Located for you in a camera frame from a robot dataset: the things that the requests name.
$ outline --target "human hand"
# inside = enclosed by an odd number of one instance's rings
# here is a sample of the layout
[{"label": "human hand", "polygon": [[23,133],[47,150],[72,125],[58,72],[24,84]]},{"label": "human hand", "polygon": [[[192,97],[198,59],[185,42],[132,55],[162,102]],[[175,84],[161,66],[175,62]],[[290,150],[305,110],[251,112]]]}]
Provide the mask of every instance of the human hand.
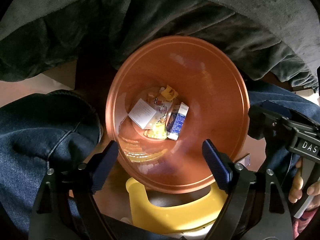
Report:
[{"label": "human hand", "polygon": [[[302,158],[300,158],[296,164],[298,168],[296,175],[293,178],[292,187],[289,192],[289,201],[291,203],[296,203],[298,199],[302,197],[302,186],[303,179],[301,177],[301,166],[302,166]],[[320,181],[312,184],[308,190],[307,194],[309,196],[314,196],[312,202],[307,207],[307,211],[311,211],[320,206]]]}]

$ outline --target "white paper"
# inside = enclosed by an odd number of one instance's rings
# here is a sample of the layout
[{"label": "white paper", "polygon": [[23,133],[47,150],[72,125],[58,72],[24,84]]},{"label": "white paper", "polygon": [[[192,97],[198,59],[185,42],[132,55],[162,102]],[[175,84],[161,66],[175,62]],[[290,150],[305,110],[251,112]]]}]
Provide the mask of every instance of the white paper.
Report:
[{"label": "white paper", "polygon": [[129,113],[129,117],[133,120],[140,128],[145,129],[149,122],[153,119],[156,114],[156,110],[148,105],[147,102],[141,98],[132,108]]}]

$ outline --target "yellow plastic container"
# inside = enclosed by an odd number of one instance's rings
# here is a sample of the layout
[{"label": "yellow plastic container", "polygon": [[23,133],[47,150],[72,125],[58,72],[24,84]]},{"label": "yellow plastic container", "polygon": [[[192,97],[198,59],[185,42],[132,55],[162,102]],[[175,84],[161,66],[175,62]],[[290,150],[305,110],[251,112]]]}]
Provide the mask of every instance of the yellow plastic container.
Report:
[{"label": "yellow plastic container", "polygon": [[219,215],[227,194],[214,182],[204,197],[174,207],[157,207],[150,203],[143,184],[128,179],[133,225],[157,234],[172,234],[193,230],[213,222]]}]

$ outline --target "bolt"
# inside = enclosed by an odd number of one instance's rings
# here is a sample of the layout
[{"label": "bolt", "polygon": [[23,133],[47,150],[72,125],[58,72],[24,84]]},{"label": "bolt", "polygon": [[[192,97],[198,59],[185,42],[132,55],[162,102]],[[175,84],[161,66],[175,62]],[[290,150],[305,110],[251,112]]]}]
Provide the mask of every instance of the bolt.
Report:
[{"label": "bolt", "polygon": [[273,175],[273,170],[267,169],[267,173],[272,176]]},{"label": "bolt", "polygon": [[78,170],[84,170],[86,168],[87,164],[86,163],[80,163],[78,166]]},{"label": "bolt", "polygon": [[236,163],[235,164],[235,168],[238,170],[238,171],[242,171],[243,170],[243,165],[241,163]]},{"label": "bolt", "polygon": [[47,170],[47,174],[48,175],[52,175],[54,173],[54,169],[53,168],[50,168]]}]

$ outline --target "blue jeans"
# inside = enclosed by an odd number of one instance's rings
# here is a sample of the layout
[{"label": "blue jeans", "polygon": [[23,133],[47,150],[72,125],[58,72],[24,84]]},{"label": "blue jeans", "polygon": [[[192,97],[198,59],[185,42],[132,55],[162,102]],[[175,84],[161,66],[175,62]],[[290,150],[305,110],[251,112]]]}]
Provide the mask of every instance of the blue jeans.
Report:
[{"label": "blue jeans", "polygon": [[[264,82],[248,82],[247,89],[251,105],[270,100],[320,121],[317,105],[287,90]],[[0,108],[0,202],[22,238],[27,239],[29,215],[46,170],[66,171],[81,163],[101,138],[99,124],[89,104],[64,90],[29,95]],[[288,191],[298,157],[289,154],[273,135],[266,136],[266,142],[262,168],[274,170]],[[80,222],[72,201],[70,206],[75,221]],[[106,219],[118,239],[128,239],[128,234],[171,239],[132,226],[122,230],[121,222]]]}]

